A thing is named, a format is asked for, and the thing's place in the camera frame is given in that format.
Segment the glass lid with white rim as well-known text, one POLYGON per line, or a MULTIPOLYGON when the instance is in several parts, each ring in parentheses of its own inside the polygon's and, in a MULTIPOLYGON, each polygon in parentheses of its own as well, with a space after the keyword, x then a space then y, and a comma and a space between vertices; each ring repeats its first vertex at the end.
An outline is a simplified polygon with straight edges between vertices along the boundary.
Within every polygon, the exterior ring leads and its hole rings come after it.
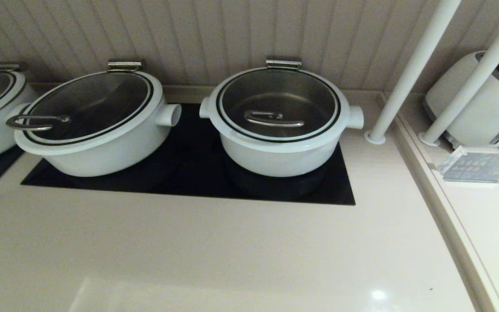
POLYGON ((321 143, 340 136, 351 119, 348 100, 330 81, 281 68, 231 76, 203 107, 216 130, 256 150, 321 143))

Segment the white pot middle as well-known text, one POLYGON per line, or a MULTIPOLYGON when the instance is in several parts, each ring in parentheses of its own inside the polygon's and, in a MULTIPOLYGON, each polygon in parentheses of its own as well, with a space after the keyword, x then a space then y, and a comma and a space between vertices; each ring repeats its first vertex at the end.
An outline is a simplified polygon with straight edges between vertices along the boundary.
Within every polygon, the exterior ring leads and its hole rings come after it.
POLYGON ((89 149, 149 122, 166 104, 161 83, 140 71, 104 71, 55 87, 6 119, 26 151, 89 149))

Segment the large black induction cooktop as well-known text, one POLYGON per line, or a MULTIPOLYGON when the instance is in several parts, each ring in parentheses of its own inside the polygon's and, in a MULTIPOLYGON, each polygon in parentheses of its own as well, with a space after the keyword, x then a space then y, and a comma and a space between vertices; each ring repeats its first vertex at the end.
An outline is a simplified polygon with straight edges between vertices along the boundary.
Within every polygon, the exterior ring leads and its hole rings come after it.
POLYGON ((218 131, 199 117, 199 105, 182 104, 179 123, 150 156, 103 176, 64 174, 40 161, 22 185, 190 197, 355 205, 340 146, 319 168, 299 176, 273 177, 242 168, 225 152, 218 131))

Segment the white support pole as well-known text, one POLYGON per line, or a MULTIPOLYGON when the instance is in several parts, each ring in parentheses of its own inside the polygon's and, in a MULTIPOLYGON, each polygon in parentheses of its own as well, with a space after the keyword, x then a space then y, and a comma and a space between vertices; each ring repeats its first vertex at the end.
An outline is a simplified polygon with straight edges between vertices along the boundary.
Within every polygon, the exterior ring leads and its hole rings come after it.
POLYGON ((426 145, 437 146, 438 139, 444 135, 455 118, 463 111, 469 101, 478 92, 481 85, 499 65, 499 35, 478 63, 462 87, 451 99, 449 105, 444 109, 426 132, 418 135, 418 138, 426 145))
POLYGON ((402 71, 392 93, 388 97, 380 116, 372 130, 364 133, 371 144, 382 145, 386 142, 386 132, 397 116, 404 101, 420 77, 435 51, 440 39, 449 26, 462 0, 440 0, 432 14, 424 33, 419 39, 407 65, 402 71))

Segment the clear acrylic sign holder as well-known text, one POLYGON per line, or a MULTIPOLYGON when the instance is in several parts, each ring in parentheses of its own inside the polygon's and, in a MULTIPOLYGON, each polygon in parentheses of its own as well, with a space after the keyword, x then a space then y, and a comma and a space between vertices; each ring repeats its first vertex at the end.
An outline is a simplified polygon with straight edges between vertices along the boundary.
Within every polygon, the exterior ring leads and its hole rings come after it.
POLYGON ((499 183, 499 148, 456 148, 435 166, 447 182, 499 183))

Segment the white toaster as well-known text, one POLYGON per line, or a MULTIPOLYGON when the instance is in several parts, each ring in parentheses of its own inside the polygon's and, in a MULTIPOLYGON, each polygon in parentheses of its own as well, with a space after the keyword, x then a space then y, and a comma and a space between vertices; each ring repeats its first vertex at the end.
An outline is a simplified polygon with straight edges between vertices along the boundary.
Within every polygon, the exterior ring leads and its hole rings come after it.
MULTIPOLYGON (((423 106, 432 121, 449 105, 484 55, 485 52, 480 51, 462 57, 427 92, 423 106)), ((447 128, 444 136, 453 148, 499 147, 499 65, 447 128)))

